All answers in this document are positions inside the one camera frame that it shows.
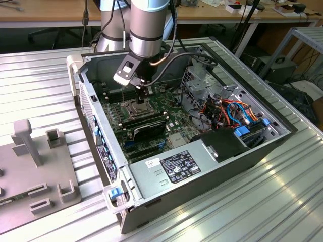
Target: robotic arm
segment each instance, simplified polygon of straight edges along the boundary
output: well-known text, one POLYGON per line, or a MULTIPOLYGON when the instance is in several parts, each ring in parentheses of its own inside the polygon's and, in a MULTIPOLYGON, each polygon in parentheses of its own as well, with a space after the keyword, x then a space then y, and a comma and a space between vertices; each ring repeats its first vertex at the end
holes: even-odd
POLYGON ((122 0, 119 4, 118 0, 101 0, 101 25, 104 28, 109 24, 102 32, 97 51, 130 50, 116 71, 114 80, 123 86, 129 83, 136 86, 141 100, 148 93, 140 88, 140 84, 151 80, 157 65, 164 58, 161 48, 169 2, 132 0, 129 8, 122 0))

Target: green circuit board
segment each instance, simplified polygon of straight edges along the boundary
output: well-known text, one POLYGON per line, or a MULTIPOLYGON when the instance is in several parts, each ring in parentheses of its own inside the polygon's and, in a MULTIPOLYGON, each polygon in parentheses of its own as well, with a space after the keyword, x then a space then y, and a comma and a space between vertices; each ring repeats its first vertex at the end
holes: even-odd
POLYGON ((201 133, 195 124, 189 119, 181 106, 177 106, 177 99, 180 98, 177 89, 165 89, 163 85, 154 87, 155 95, 145 100, 143 107, 135 104, 135 99, 118 103, 101 102, 103 110, 112 126, 119 144, 130 163, 151 157, 153 155, 171 150, 174 147, 169 136, 178 134, 180 142, 188 143, 191 138, 201 133), (131 142, 133 129, 122 129, 122 121, 136 120, 141 117, 167 112, 166 129, 161 135, 141 142, 131 142))

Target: slotted aluminum surface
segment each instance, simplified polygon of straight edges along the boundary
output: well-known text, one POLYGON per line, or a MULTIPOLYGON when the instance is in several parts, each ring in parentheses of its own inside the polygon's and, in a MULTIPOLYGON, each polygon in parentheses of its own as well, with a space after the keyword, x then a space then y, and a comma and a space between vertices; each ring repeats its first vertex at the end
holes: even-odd
MULTIPOLYGON (((65 58, 89 49, 0 56, 0 142, 29 118, 33 135, 66 133, 83 201, 0 236, 0 241, 321 241, 322 133, 221 44, 207 43, 299 130, 256 167, 130 234, 107 210, 102 183, 70 94, 65 58)), ((219 77, 225 77, 216 67, 219 77)))
POLYGON ((323 28, 295 28, 292 35, 308 44, 321 54, 323 53, 323 28))

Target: gray plastic stand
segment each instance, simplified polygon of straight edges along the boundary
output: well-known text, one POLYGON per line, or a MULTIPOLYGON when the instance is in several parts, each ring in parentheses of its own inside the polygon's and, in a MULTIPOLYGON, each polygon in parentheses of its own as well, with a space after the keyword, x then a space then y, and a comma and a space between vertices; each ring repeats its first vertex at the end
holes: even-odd
POLYGON ((14 130, 0 146, 0 234, 81 201, 64 133, 32 139, 28 120, 14 130))

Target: warning label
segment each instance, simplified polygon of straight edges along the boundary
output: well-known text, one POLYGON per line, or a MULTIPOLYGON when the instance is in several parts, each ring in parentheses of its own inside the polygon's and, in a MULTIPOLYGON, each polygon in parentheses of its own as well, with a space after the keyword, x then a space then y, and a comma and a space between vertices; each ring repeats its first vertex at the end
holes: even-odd
POLYGON ((161 160, 160 163, 174 184, 201 172, 187 150, 161 160))

